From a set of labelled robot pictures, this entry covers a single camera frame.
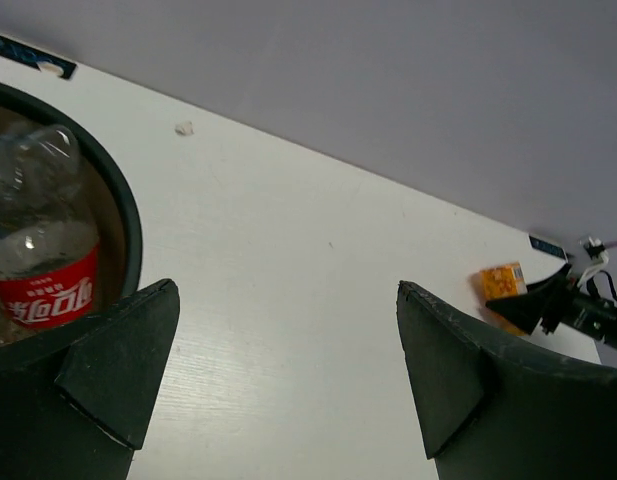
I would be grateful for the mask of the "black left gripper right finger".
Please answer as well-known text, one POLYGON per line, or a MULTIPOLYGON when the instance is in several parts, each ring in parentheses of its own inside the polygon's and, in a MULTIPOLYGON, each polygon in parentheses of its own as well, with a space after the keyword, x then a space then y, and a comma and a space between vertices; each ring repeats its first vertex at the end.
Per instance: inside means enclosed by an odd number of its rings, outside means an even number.
POLYGON ((617 369, 552 352, 401 282, 397 322, 442 479, 617 479, 617 369))

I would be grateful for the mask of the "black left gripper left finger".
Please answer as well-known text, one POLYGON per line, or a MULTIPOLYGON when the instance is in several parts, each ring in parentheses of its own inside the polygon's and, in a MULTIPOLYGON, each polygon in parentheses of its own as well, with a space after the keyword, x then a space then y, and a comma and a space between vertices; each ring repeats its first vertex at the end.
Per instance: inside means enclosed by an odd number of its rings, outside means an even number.
POLYGON ((100 314, 0 347, 0 479, 124 479, 180 314, 162 279, 100 314))

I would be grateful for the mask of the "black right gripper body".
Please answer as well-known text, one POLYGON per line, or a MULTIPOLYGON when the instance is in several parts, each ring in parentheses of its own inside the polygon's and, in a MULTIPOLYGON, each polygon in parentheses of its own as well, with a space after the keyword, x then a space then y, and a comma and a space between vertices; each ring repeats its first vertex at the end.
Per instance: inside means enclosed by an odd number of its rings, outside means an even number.
POLYGON ((617 350, 617 307, 572 289, 560 289, 547 303, 541 328, 553 333, 561 324, 617 350))

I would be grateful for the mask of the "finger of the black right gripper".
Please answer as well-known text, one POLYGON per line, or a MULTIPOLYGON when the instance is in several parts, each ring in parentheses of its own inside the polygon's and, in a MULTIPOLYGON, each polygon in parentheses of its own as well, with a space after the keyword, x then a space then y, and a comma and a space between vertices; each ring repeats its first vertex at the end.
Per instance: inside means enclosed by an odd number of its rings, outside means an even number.
POLYGON ((571 264, 564 264, 553 275, 551 275, 551 276, 549 276, 549 277, 547 277, 547 278, 545 278, 543 280, 527 284, 526 285, 527 293, 530 294, 532 291, 538 290, 538 289, 544 287, 545 285, 550 284, 551 282, 562 281, 564 279, 568 279, 571 270, 572 270, 572 265, 571 264))
POLYGON ((526 335, 531 335, 537 328, 545 334, 552 334, 565 315, 568 295, 530 292, 488 300, 486 307, 526 335))

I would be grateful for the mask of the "orange juice bottle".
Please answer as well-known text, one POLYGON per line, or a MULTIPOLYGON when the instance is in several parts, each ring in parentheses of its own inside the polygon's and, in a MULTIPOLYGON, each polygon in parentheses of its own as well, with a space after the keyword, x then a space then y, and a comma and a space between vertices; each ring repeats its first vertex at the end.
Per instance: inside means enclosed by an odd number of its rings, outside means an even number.
POLYGON ((471 286, 480 304, 484 321, 515 336, 526 336, 519 328, 486 307, 489 300, 504 299, 527 293, 527 286, 519 262, 507 263, 480 270, 470 277, 471 286))

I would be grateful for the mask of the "crushed red label bottle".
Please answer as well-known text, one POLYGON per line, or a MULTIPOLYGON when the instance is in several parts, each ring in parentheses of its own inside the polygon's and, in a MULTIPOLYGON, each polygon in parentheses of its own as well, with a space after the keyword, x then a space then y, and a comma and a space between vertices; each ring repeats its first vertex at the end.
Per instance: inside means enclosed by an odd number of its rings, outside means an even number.
POLYGON ((78 142, 62 125, 0 133, 0 347, 98 302, 99 234, 78 142))

